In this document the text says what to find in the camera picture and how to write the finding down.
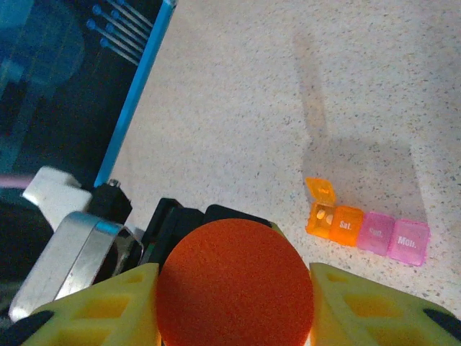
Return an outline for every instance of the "orange foam ball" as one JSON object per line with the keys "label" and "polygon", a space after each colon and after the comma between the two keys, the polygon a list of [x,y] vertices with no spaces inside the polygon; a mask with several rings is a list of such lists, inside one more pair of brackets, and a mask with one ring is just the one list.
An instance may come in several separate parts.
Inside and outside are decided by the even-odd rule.
{"label": "orange foam ball", "polygon": [[241,219],[208,223],[181,240],[156,301],[167,346],[300,346],[313,321],[300,255],[276,231]]}

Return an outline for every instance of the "blue box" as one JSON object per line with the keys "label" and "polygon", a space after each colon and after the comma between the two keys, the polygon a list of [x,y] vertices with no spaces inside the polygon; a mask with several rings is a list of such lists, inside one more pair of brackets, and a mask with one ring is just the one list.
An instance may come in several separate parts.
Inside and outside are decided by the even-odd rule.
{"label": "blue box", "polygon": [[0,174],[48,165],[106,182],[175,6],[0,0]]}

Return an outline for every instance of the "screw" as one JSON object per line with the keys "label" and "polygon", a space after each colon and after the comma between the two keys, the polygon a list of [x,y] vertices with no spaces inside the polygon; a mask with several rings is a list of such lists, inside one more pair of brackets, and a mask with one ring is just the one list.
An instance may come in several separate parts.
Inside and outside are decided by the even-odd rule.
{"label": "screw", "polygon": [[116,179],[109,180],[109,186],[120,187],[120,182]]}

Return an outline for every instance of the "pill box compartment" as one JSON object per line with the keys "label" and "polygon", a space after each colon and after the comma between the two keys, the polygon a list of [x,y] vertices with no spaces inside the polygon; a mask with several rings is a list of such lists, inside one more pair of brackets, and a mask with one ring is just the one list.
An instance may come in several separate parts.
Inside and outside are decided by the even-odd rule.
{"label": "pill box compartment", "polygon": [[355,247],[362,228],[363,218],[364,212],[362,210],[340,205],[334,213],[330,240],[348,247]]}
{"label": "pill box compartment", "polygon": [[385,256],[394,230],[392,216],[370,211],[365,215],[362,229],[357,239],[357,247]]}
{"label": "pill box compartment", "polygon": [[409,265],[422,265],[426,259],[430,230],[426,223],[397,220],[390,239],[388,256]]}
{"label": "pill box compartment", "polygon": [[308,177],[305,181],[314,198],[305,229],[309,234],[329,239],[336,202],[333,186],[328,180],[321,178]]}

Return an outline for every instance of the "speckled white countertop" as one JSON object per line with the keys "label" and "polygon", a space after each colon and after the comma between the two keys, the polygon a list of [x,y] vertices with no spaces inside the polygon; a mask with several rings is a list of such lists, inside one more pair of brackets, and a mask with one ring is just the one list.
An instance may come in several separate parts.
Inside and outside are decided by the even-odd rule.
{"label": "speckled white countertop", "polygon": [[[441,1],[180,1],[112,176],[146,227],[161,197],[277,223],[325,262],[461,317],[461,14]],[[304,177],[427,221],[426,264],[307,235]]]}

